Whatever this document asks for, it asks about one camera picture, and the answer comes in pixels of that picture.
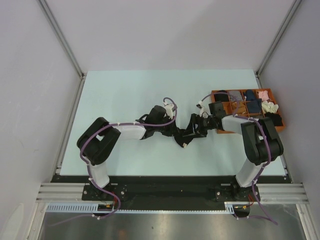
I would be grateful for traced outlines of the black underwear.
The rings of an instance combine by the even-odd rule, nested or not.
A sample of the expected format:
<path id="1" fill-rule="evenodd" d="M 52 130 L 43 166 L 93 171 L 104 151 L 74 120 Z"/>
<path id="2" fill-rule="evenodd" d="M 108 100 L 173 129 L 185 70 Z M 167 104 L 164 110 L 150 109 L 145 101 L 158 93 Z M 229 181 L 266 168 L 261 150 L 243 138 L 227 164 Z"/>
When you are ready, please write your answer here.
<path id="1" fill-rule="evenodd" d="M 174 140 L 181 148 L 185 149 L 195 137 L 196 134 L 192 129 L 178 128 L 177 133 L 174 135 Z"/>

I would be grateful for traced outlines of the brown boxer underwear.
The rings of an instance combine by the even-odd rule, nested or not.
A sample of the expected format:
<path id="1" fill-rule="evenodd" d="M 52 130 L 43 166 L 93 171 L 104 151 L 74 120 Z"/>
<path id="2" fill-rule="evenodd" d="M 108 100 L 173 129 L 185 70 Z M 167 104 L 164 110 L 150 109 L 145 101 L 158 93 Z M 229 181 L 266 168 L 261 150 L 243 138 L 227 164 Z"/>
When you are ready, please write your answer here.
<path id="1" fill-rule="evenodd" d="M 245 105 L 245 102 L 244 101 L 234 101 L 234 102 L 231 102 L 231 109 L 232 109 L 232 113 L 233 114 L 246 114 L 247 113 L 247 108 L 246 108 L 246 105 Z"/>

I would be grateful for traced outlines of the navy blue underwear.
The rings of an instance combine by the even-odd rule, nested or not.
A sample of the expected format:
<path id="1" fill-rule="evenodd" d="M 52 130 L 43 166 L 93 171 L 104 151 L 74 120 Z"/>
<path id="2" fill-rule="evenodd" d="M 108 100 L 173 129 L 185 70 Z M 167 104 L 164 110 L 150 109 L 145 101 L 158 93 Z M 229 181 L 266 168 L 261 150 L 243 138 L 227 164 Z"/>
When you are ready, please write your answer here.
<path id="1" fill-rule="evenodd" d="M 262 111 L 262 100 L 260 98 L 246 103 L 249 114 L 259 114 Z"/>

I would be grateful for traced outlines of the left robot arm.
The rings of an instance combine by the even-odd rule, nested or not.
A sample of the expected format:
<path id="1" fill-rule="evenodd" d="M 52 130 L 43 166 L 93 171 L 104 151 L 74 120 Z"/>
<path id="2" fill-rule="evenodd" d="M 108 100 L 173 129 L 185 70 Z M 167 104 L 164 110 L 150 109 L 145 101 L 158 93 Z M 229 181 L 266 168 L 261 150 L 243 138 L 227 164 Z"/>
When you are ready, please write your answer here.
<path id="1" fill-rule="evenodd" d="M 93 194 L 100 200 L 110 196 L 107 174 L 107 159 L 120 140 L 145 140 L 159 132 L 172 137 L 176 133 L 176 111 L 174 103 L 155 105 L 148 114 L 127 123 L 110 123 L 97 118 L 77 140 L 80 158 L 88 169 L 89 181 L 94 185 Z"/>

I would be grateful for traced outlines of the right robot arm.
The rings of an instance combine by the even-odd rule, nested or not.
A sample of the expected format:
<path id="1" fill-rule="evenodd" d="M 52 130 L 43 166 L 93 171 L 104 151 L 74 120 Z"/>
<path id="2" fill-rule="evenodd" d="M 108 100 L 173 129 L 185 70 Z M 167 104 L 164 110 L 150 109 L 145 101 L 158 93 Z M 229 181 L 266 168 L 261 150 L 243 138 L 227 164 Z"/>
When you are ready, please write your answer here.
<path id="1" fill-rule="evenodd" d="M 175 138 L 182 147 L 195 138 L 204 138 L 209 130 L 233 132 L 242 136 L 246 160 L 231 182 L 228 193 L 242 201 L 255 196 L 255 185 L 263 170 L 284 152 L 284 147 L 273 121 L 268 118 L 252 118 L 228 115 L 220 101 L 209 104 L 210 115 L 192 114 L 181 139 Z"/>

